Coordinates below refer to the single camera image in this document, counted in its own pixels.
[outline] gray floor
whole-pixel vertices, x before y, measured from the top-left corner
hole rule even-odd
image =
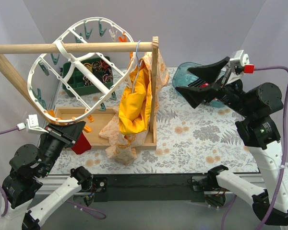
[[[33,204],[44,196],[36,196]],[[137,201],[93,203],[105,211],[105,220],[98,220],[65,203],[46,221],[42,230],[219,230],[225,210],[208,209],[188,201]],[[226,219],[227,230],[253,230],[259,220],[243,200],[237,198]],[[264,226],[263,230],[279,230]]]

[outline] blue transparent bowl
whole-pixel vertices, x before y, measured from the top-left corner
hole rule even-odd
[[[190,83],[194,82],[195,80],[198,79],[198,77],[196,77],[195,75],[189,73],[187,70],[189,67],[197,67],[197,66],[202,66],[200,64],[197,63],[193,63],[193,62],[184,62],[181,65],[178,66],[174,77],[173,77],[173,87],[176,88],[178,86],[188,86]],[[216,100],[212,100],[210,103],[205,103],[207,105],[216,107],[216,108],[221,108],[224,105]]]

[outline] orange patterned cloth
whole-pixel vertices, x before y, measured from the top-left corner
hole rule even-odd
[[[147,77],[149,77],[149,80],[151,80],[152,52],[145,53],[143,62],[145,64],[144,68],[146,68],[149,73]],[[160,52],[158,52],[155,115],[159,109],[158,93],[162,87],[168,84],[168,80],[168,68],[164,63]],[[137,134],[122,134],[119,127],[119,108],[116,106],[113,109],[116,114],[112,120],[100,131],[99,136],[109,140],[110,147],[106,149],[109,159],[115,159],[117,162],[129,164],[137,158],[134,147],[144,144],[148,129]]]

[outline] wooden rack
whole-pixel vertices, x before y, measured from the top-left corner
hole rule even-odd
[[[72,53],[92,53],[92,52],[135,52],[137,42],[124,42],[124,43],[71,43],[71,44],[63,44],[64,48],[67,52]],[[152,52],[152,111],[151,111],[151,119],[150,119],[150,133],[151,135],[147,135],[149,140],[145,142],[142,149],[145,149],[145,145],[148,147],[147,149],[156,149],[156,118],[155,118],[155,98],[156,98],[156,73],[157,73],[157,64],[158,64],[158,48],[159,41],[158,37],[153,37],[152,42],[141,42],[138,46],[139,52]],[[4,54],[50,54],[50,53],[59,53],[55,44],[23,44],[23,45],[0,45],[0,72],[6,79],[17,89],[17,91],[39,112],[48,122],[50,121],[45,114],[39,110],[37,105],[31,100],[28,90],[27,84],[24,81],[23,77],[18,73],[18,71],[14,68],[14,66],[8,61],[8,59],[4,56]],[[92,123],[92,129],[94,129],[93,124],[98,124],[98,120],[95,120]],[[95,145],[95,141],[90,141],[90,143],[94,143],[93,148],[95,149],[105,149],[108,145],[102,144],[102,147]]]

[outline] wooden tray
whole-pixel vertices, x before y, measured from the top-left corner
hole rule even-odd
[[[71,117],[78,117],[85,112],[85,107],[57,107],[55,116],[62,119],[71,119]],[[92,132],[85,133],[84,135],[90,142],[93,150],[105,150],[110,147],[109,140],[101,138],[99,136],[100,131],[105,127],[109,121],[113,118],[115,112],[112,107],[108,107],[106,111],[95,110],[92,113],[94,122],[89,122],[87,118],[83,119],[86,125],[92,129]],[[156,116],[154,117],[153,131],[148,132],[144,145],[135,147],[137,150],[155,150],[157,148],[156,138]]]

